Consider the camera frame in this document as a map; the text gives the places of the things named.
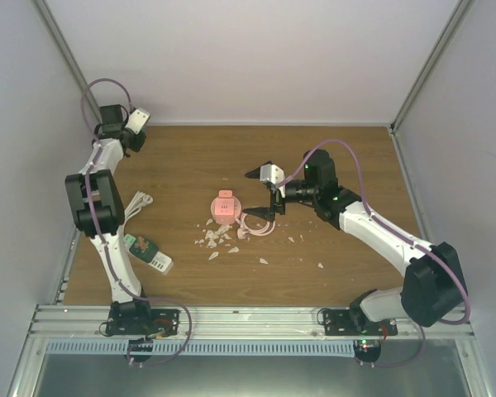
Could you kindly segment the pink round power strip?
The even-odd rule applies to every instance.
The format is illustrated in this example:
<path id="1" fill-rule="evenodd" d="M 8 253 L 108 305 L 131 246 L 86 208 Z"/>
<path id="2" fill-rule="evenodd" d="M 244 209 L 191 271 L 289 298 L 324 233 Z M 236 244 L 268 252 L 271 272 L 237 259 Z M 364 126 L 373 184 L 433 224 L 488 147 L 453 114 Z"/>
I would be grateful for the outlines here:
<path id="1" fill-rule="evenodd" d="M 240 201 L 236 197 L 235 197 L 235 199 L 236 199 L 236 222 L 237 222 L 237 220 L 241 216 L 241 203 L 240 203 Z"/>

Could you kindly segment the pink cube socket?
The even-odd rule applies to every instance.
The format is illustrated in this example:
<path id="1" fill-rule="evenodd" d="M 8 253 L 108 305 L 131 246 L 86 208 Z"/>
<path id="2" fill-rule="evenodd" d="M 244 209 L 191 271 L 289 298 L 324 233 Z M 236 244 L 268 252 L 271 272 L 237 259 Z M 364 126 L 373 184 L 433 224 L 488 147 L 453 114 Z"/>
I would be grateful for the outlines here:
<path id="1" fill-rule="evenodd" d="M 236 222 L 236 199 L 231 190 L 220 190 L 211 205 L 212 217 L 219 225 Z"/>

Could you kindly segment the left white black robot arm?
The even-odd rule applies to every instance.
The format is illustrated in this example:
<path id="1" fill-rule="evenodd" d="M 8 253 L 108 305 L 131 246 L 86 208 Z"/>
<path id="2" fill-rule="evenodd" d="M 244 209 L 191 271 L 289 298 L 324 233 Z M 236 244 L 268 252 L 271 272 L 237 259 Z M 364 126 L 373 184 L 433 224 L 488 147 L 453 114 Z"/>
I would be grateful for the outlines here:
<path id="1" fill-rule="evenodd" d="M 143 147 L 150 114 L 140 108 L 123 114 L 122 106 L 110 105 L 101 108 L 101 117 L 92 154 L 78 173 L 65 178 L 65 188 L 74 224 L 94 245 L 109 280 L 107 325 L 143 334 L 153 327 L 154 314 L 125 248 L 125 209 L 113 174 L 128 151 Z"/>

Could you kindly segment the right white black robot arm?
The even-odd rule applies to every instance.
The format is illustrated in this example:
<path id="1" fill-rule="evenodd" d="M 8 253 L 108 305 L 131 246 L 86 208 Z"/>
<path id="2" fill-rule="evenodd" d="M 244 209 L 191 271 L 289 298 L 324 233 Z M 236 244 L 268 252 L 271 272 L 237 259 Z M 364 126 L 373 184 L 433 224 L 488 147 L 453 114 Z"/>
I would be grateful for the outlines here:
<path id="1" fill-rule="evenodd" d="M 443 242 L 433 244 L 405 232 L 378 215 L 365 198 L 340 185 L 336 165 L 327 151 L 304 154 L 300 167 L 304 176 L 288 176 L 268 161 L 245 174 L 269 190 L 269 205 L 246 208 L 244 214 L 273 222 L 290 203 L 310 207 L 324 222 L 362 241 L 380 254 L 403 277 L 399 288 L 372 289 L 349 306 L 350 326 L 367 335 L 380 322 L 409 318 L 421 327 L 444 323 L 445 316 L 468 303 L 458 254 Z"/>

